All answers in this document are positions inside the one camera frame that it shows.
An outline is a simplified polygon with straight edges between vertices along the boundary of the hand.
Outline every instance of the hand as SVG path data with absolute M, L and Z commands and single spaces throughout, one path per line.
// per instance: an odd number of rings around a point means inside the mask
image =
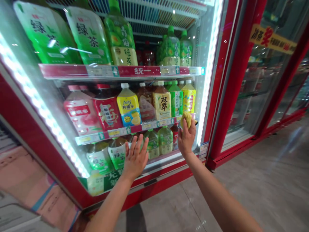
M 147 146 L 149 138 L 147 137 L 145 139 L 144 146 L 141 150 L 142 139 L 142 134 L 139 135 L 138 141 L 137 136 L 134 136 L 131 148 L 129 148 L 129 144 L 126 142 L 125 166 L 121 176 L 128 178 L 131 182 L 133 182 L 135 178 L 142 174 L 142 171 L 144 170 L 148 161 Z
M 196 127 L 194 118 L 192 118 L 191 127 L 189 130 L 186 119 L 183 119 L 183 131 L 181 132 L 181 129 L 178 129 L 178 148 L 184 158 L 192 153 L 195 133 Z

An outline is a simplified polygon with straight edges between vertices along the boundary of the tiled floor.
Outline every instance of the tiled floor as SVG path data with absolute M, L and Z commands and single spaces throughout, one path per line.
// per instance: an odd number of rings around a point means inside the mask
M 264 231 L 308 231 L 309 118 L 215 171 Z M 221 231 L 191 177 L 122 212 L 115 231 Z

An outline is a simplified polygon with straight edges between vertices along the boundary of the white bottle cap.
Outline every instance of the white bottle cap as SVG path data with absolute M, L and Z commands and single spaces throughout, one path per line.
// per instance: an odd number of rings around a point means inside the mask
M 128 89 L 129 88 L 129 84 L 128 83 L 121 83 L 121 88 Z

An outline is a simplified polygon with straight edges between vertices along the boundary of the refrigerator shelf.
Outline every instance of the refrigerator shelf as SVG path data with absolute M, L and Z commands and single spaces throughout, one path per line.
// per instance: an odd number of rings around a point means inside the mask
M 205 67 L 179 66 L 114 66 L 82 64 L 39 64 L 45 79 L 49 80 L 90 80 L 118 79 L 123 77 L 175 77 L 205 74 Z
M 170 124 L 174 124 L 180 122 L 182 115 L 179 115 L 174 118 L 163 119 L 158 121 L 150 121 L 146 123 L 142 123 L 140 125 L 131 126 L 131 127 L 122 127 L 115 130 L 108 131 L 100 131 L 94 134 L 88 134 L 83 136 L 78 136 L 75 138 L 77 145 L 86 145 L 93 142 L 99 142 L 107 139 L 111 139 L 114 137 L 120 137 L 124 135 L 128 135 L 131 133 L 137 133 L 141 131 L 146 131 L 149 129 L 154 129 L 162 126 L 167 126 Z

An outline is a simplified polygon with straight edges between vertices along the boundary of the plastic bottle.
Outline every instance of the plastic bottle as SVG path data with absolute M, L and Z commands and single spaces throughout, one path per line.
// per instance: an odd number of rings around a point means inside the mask
M 88 89 L 88 86 L 86 86 L 86 85 L 80 85 L 80 90 L 81 90 L 83 93 L 87 94 L 88 96 L 90 96 L 90 97 L 92 97 L 92 98 L 95 97 L 95 94 L 92 93 L 92 92 L 90 92 L 89 89 Z
M 171 94 L 163 84 L 163 81 L 159 81 L 158 86 L 153 93 L 155 118 L 157 120 L 172 117 Z
M 72 93 L 64 101 L 63 105 L 78 135 L 102 131 L 92 98 L 82 93 L 78 85 L 69 85 L 68 88 Z
M 93 104 L 100 119 L 103 131 L 123 127 L 117 104 L 117 97 L 107 84 L 97 84 L 99 93 Z
M 167 126 L 158 131 L 160 154 L 165 155 L 173 150 L 173 132 Z
M 196 90 L 191 85 L 191 80 L 186 80 L 186 85 L 182 88 L 183 91 L 183 111 L 194 113 Z
M 163 42 L 163 66 L 180 64 L 180 41 L 174 35 L 174 27 L 168 27 L 167 37 Z
M 108 143 L 96 142 L 89 145 L 86 157 L 93 170 L 99 170 L 102 175 L 114 171 L 113 163 L 108 155 Z
M 177 81 L 172 81 L 171 87 L 168 89 L 171 93 L 172 117 L 183 114 L 183 92 L 177 86 Z
M 178 123 L 175 123 L 171 127 L 171 131 L 173 132 L 173 150 L 178 149 Z
M 84 64 L 113 64 L 101 18 L 89 7 L 88 0 L 76 0 L 65 8 L 65 15 L 80 49 Z
M 180 39 L 180 66 L 191 66 L 192 48 L 193 45 L 187 37 L 187 31 L 182 31 Z
M 145 139 L 147 137 L 149 138 L 147 146 L 149 159 L 156 158 L 160 155 L 158 134 L 153 129 L 149 129 L 144 135 Z
M 122 91 L 117 97 L 117 103 L 124 127 L 141 124 L 141 114 L 138 98 L 135 93 L 129 90 L 128 83 L 121 83 Z
M 108 0 L 110 12 L 104 19 L 114 65 L 137 66 L 131 25 L 120 13 L 118 0 Z
M 42 63 L 83 64 L 69 49 L 77 46 L 66 22 L 45 1 L 16 1 L 13 7 Z
M 142 116 L 142 122 L 155 119 L 155 108 L 152 93 L 147 90 L 145 83 L 139 84 L 140 88 L 137 92 L 138 104 Z
M 112 138 L 108 143 L 108 153 L 115 169 L 123 168 L 126 158 L 126 140 L 121 137 Z

